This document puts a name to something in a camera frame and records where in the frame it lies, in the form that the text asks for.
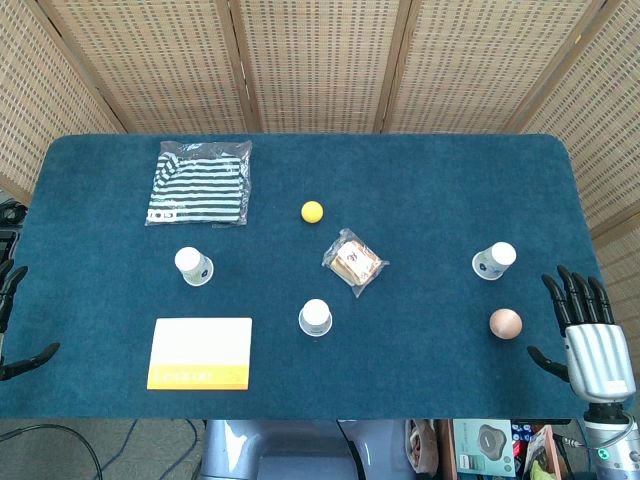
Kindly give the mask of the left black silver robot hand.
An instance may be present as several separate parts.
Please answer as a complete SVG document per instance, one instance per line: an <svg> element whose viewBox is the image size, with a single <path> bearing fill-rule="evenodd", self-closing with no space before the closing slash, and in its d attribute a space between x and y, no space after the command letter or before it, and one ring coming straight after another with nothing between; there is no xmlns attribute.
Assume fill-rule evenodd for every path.
<svg viewBox="0 0 640 480"><path fill-rule="evenodd" d="M13 270L13 266L13 259L1 263L1 345L4 345L17 286L28 272L27 266L19 267L16 270ZM1 381L8 381L41 367L57 353L59 348L60 343L54 342L37 355L13 363L6 363L4 356L1 356Z"/></svg>

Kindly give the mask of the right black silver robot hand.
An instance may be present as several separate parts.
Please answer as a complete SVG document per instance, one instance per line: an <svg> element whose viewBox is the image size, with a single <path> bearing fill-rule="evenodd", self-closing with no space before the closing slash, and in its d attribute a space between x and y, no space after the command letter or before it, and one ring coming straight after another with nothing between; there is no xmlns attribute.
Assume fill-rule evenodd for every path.
<svg viewBox="0 0 640 480"><path fill-rule="evenodd" d="M605 288L597 278L585 278L563 265L557 272L561 283L548 274L541 279L552 301L566 362L555 362L534 346L527 348L530 358L590 404L625 402L636 393L636 383L626 337L615 323Z"/></svg>

